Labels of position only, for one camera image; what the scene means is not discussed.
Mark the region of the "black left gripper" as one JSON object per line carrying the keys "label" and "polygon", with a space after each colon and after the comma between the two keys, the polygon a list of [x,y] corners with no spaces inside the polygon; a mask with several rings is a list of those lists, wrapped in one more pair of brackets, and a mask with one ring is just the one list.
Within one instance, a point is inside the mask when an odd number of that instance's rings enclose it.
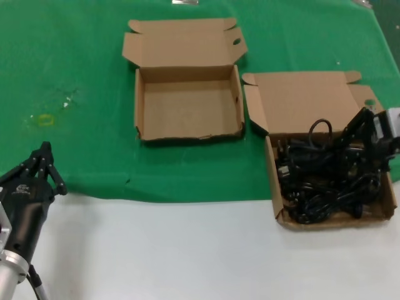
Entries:
{"label": "black left gripper", "polygon": [[[54,189],[47,181],[33,177],[38,166],[39,177],[47,180],[50,176]],[[54,195],[65,196],[68,193],[54,166],[51,143],[44,141],[25,161],[3,174],[1,187],[1,202],[11,223],[5,249],[31,261]]]}

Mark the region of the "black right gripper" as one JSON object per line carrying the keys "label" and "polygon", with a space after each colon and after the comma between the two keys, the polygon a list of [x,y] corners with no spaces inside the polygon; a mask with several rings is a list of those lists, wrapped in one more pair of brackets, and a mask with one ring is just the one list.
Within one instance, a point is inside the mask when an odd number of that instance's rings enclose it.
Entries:
{"label": "black right gripper", "polygon": [[[384,137],[374,144],[375,114],[363,107],[344,128],[339,148],[344,148],[344,169],[347,171],[389,172],[389,162],[399,153],[399,138]],[[350,145],[361,141],[363,145]]]}

